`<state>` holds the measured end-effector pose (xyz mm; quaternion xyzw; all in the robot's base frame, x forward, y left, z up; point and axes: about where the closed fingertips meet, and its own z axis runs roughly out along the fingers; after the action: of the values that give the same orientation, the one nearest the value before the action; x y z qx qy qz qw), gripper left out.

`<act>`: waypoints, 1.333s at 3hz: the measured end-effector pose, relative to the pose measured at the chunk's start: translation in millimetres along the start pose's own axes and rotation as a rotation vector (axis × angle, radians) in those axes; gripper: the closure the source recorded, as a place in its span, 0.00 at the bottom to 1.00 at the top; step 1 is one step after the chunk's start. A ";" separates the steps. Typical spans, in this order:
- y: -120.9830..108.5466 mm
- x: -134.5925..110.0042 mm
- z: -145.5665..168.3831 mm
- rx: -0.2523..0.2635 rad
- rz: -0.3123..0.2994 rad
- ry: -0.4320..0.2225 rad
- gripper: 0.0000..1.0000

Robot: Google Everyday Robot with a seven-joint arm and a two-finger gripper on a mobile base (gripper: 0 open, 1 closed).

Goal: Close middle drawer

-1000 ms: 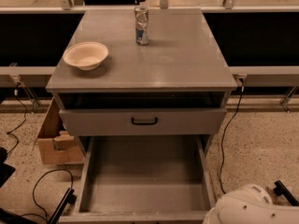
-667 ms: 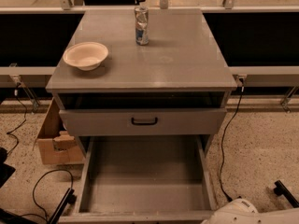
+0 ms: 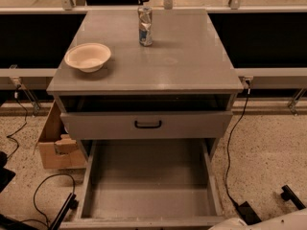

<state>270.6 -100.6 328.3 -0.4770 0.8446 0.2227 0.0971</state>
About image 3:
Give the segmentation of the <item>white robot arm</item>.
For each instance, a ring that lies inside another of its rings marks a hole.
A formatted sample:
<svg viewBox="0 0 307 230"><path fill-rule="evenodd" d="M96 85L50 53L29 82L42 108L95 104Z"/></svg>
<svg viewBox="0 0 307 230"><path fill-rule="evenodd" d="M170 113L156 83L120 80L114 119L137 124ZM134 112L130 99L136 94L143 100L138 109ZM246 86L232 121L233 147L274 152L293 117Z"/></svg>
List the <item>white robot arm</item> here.
<svg viewBox="0 0 307 230"><path fill-rule="evenodd" d="M209 230L307 230L307 209L247 225L240 218L230 218Z"/></svg>

